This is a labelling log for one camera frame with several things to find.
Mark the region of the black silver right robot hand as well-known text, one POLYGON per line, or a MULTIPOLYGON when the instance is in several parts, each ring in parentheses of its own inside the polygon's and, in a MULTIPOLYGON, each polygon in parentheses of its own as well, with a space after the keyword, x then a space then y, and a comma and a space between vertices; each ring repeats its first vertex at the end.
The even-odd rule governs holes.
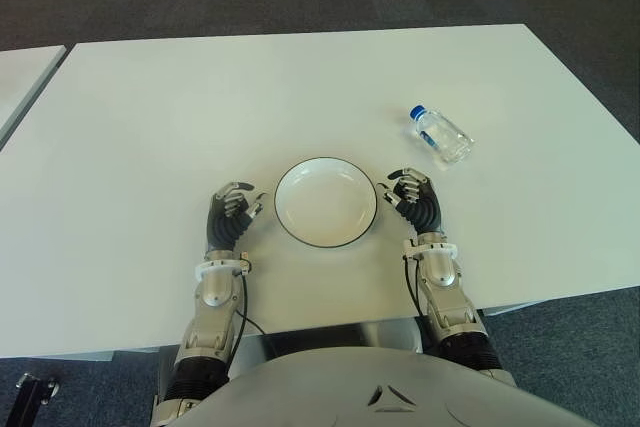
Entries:
POLYGON ((382 198, 400 214, 418 235, 442 234, 442 216, 438 197, 431 179, 410 167, 391 172, 387 179, 393 187, 378 182, 382 198))

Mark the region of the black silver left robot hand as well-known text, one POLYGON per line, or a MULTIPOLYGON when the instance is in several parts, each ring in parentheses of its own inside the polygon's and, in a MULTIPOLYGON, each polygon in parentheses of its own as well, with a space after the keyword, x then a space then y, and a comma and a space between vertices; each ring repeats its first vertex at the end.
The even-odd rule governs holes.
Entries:
POLYGON ((245 193, 254 190, 246 182, 229 182, 211 197, 206 223, 207 251, 233 251, 236 243, 264 208, 264 192, 253 201, 245 193))

